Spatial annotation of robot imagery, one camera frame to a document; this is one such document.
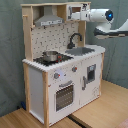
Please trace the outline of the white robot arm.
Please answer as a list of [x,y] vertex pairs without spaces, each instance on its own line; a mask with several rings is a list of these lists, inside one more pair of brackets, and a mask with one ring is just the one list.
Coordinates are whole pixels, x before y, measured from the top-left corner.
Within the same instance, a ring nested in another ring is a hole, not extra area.
[[115,30],[111,29],[114,16],[110,9],[81,10],[80,12],[72,13],[71,19],[97,22],[97,26],[94,29],[94,36],[98,39],[128,36],[128,19],[120,28]]

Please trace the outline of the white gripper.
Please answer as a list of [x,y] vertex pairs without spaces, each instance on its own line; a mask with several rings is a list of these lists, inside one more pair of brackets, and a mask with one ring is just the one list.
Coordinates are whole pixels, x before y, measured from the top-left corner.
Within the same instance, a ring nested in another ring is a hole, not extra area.
[[71,18],[73,20],[80,20],[80,21],[90,21],[90,11],[80,11],[80,12],[75,12],[71,15]]

